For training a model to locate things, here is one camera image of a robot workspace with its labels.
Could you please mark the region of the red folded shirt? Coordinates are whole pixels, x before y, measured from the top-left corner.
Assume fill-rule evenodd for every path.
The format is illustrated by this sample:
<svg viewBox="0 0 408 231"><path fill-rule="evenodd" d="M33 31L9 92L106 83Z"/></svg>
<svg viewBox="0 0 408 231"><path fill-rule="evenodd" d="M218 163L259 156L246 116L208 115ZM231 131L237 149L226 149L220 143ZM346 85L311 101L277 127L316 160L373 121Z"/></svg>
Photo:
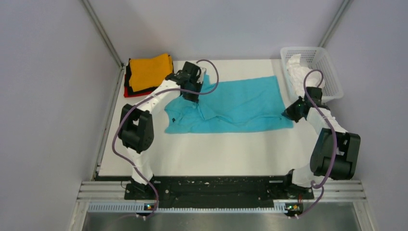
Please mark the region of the red folded shirt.
<svg viewBox="0 0 408 231"><path fill-rule="evenodd" d="M147 88L139 91L133 91L132 87L124 87L124 97L131 98L131 97L139 97L144 95L151 94L157 87Z"/></svg>

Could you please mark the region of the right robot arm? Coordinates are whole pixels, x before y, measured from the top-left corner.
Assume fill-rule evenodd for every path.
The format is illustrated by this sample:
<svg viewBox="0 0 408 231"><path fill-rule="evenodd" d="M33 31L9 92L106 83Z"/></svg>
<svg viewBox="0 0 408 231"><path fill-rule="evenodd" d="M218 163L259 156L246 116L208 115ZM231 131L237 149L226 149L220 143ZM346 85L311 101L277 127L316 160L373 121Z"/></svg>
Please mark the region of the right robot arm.
<svg viewBox="0 0 408 231"><path fill-rule="evenodd" d="M296 123L305 119L318 135L309 163L294 169L292 180L282 185L288 198L299 195L302 187L320 189L328 180L350 180L356 171L361 137L341 127L321 98L320 88L306 87L304 97L282 112Z"/></svg>

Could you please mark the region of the orange folded shirt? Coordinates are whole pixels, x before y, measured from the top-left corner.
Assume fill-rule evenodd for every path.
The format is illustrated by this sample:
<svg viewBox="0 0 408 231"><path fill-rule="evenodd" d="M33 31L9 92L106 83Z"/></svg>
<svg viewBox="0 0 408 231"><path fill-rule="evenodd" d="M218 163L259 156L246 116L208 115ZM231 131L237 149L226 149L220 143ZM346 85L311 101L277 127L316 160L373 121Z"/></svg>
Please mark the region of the orange folded shirt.
<svg viewBox="0 0 408 231"><path fill-rule="evenodd" d="M173 73L172 57L168 53L150 59L130 59L131 89L136 91L158 87L162 81Z"/></svg>

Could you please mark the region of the teal polo shirt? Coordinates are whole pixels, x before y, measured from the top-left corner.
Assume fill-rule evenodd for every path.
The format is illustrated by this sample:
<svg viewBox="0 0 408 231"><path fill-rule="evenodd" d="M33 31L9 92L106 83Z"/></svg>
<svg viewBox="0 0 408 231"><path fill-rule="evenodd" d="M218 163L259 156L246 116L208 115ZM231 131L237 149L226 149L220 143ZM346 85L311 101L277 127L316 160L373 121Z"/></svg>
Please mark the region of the teal polo shirt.
<svg viewBox="0 0 408 231"><path fill-rule="evenodd" d="M167 134L243 133L293 128L293 122L282 115L285 110L276 76L219 82L211 84L204 77L203 91L193 103L178 97L165 111Z"/></svg>

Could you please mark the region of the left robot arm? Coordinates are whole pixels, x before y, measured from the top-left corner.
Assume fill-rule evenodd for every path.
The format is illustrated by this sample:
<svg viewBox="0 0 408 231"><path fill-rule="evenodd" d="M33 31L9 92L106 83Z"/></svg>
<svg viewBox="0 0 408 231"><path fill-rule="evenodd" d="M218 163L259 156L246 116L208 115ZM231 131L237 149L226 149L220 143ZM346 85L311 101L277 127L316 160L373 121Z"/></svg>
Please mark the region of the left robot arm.
<svg viewBox="0 0 408 231"><path fill-rule="evenodd" d="M178 72L166 76L158 88L141 102L123 106L115 137L126 149L124 158L133 168L131 186L136 188L141 198L148 199L154 193L154 186L150 183L153 172L146 153L154 140L153 117L164 111L173 99L198 102L205 74L206 68L185 62Z"/></svg>

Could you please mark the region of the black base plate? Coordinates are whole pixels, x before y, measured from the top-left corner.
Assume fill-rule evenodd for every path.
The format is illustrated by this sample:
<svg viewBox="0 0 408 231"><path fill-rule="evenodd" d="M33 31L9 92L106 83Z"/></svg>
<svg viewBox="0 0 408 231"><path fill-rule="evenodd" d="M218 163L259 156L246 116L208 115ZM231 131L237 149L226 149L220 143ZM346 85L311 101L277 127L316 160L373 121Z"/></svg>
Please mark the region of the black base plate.
<svg viewBox="0 0 408 231"><path fill-rule="evenodd" d="M275 200L313 199L311 188L285 176L155 176L152 186L132 180L124 199L159 199L159 208L268 208Z"/></svg>

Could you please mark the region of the white plastic basket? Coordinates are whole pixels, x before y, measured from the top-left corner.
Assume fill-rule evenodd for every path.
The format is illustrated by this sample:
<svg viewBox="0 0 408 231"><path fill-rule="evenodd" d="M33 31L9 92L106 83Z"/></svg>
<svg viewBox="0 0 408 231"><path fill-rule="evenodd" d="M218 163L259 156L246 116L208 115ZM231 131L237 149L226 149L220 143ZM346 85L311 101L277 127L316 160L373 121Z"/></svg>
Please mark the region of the white plastic basket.
<svg viewBox="0 0 408 231"><path fill-rule="evenodd" d="M281 65L286 82L286 89L290 102L298 99L294 86L290 82L287 71L287 62L294 55L300 55L299 64L310 69L318 69L323 72L325 86L322 87L322 102L327 103L344 96L340 81L338 80L335 66L326 49L322 47L283 47L280 50Z"/></svg>

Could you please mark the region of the white crumpled shirt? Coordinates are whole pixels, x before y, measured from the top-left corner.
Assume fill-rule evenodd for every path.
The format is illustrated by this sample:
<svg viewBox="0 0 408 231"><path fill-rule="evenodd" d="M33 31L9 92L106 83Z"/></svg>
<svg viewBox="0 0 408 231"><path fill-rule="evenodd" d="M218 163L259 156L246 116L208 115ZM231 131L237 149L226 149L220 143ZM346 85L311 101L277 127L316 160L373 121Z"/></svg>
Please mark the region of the white crumpled shirt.
<svg viewBox="0 0 408 231"><path fill-rule="evenodd" d="M301 54L293 55L286 63L290 83L297 96L303 97L305 89L303 86L306 75L312 71L307 65L301 64ZM325 80L321 73L316 71L311 73L306 80L306 87L325 87Z"/></svg>

